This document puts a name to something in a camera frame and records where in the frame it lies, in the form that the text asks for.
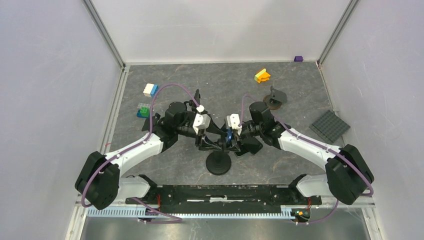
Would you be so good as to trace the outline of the dark blue edged phone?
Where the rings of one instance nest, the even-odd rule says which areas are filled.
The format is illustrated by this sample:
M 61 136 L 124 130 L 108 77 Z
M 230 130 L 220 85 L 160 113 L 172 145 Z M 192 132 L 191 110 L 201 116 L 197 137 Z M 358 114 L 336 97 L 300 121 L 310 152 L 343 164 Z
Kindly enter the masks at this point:
M 226 141 L 226 145 L 228 146 L 233 138 L 233 131 L 232 129 L 228 128 L 226 131 L 226 137 L 225 137 L 225 141 Z

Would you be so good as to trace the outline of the black phone stand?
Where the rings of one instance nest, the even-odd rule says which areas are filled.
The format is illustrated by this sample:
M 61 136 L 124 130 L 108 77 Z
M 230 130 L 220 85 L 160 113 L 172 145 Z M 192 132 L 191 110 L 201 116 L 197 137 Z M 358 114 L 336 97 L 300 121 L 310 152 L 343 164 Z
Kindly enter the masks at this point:
M 227 152 L 214 150 L 207 156 L 205 165 L 211 174 L 221 176 L 230 170 L 232 162 Z

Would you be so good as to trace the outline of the black phone light blue edge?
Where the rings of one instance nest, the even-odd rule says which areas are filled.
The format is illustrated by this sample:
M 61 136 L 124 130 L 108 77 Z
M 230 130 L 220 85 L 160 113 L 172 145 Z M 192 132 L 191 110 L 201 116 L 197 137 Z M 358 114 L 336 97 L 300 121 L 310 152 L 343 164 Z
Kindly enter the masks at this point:
M 200 98 L 201 98 L 200 97 L 200 90 L 199 89 L 196 89 L 195 94 L 194 94 L 194 104 L 195 104 L 195 107 L 198 107 L 201 104 Z

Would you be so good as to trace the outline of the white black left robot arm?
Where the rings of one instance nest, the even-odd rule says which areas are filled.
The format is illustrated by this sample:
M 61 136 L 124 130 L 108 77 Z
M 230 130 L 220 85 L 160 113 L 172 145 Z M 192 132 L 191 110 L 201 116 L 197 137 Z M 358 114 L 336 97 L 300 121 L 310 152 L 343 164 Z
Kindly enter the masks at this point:
M 182 102 L 173 102 L 164 117 L 155 114 L 146 120 L 150 131 L 135 142 L 106 154 L 92 152 L 77 180 L 75 189 L 82 195 L 85 207 L 103 210 L 114 201 L 139 198 L 145 204 L 153 203 L 157 190 L 141 176 L 122 178 L 128 170 L 142 161 L 159 155 L 172 147 L 179 136 L 194 138 L 200 143 L 206 133 L 226 135 L 226 128 L 218 127 L 202 106 L 188 110 Z

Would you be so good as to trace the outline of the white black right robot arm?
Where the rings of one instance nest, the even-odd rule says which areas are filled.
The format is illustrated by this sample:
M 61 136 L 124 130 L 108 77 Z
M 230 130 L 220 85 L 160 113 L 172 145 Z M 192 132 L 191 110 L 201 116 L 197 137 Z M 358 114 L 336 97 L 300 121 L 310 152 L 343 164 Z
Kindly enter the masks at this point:
M 239 114 L 227 116 L 225 122 L 234 139 L 259 136 L 267 145 L 300 156 L 325 172 L 303 174 L 292 181 L 288 196 L 293 203 L 302 204 L 309 197 L 334 197 L 352 205 L 361 196 L 373 195 L 375 178 L 355 146 L 331 145 L 304 135 L 273 116 L 262 101 L 252 103 L 249 111 L 251 120 L 246 122 Z

